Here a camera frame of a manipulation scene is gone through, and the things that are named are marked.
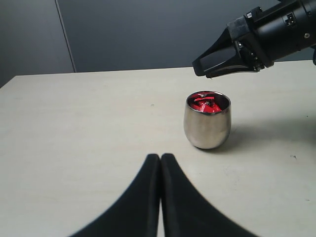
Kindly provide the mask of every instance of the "tabletop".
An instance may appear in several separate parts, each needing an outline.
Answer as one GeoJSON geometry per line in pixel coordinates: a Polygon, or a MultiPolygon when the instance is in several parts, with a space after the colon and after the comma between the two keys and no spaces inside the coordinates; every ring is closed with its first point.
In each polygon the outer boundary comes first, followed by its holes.
{"type": "Polygon", "coordinates": [[[175,154],[199,192],[255,234],[316,236],[315,72],[297,61],[214,79],[192,68],[15,77],[0,89],[0,236],[73,234],[149,153],[175,154]],[[186,98],[201,90],[232,102],[231,134],[211,151],[183,130],[186,98]]]}

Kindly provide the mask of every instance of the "stainless steel cup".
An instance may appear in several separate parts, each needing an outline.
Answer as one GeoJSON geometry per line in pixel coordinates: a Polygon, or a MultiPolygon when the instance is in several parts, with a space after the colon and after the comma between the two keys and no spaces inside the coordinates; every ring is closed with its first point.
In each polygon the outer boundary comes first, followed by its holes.
{"type": "Polygon", "coordinates": [[[232,126],[231,101],[221,93],[200,91],[187,98],[184,114],[184,132],[192,145],[201,149],[213,149],[222,145],[228,138],[232,126]],[[205,113],[193,109],[190,105],[196,94],[214,97],[221,112],[205,113]]]}

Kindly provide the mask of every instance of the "red plastic piece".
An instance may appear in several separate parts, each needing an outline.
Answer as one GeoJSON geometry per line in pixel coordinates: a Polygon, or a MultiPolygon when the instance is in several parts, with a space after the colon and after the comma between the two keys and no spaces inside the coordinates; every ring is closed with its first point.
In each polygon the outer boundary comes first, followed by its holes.
{"type": "Polygon", "coordinates": [[[221,108],[215,103],[213,96],[205,96],[209,93],[198,93],[192,96],[194,101],[190,104],[191,108],[204,113],[221,112],[221,108]]]}

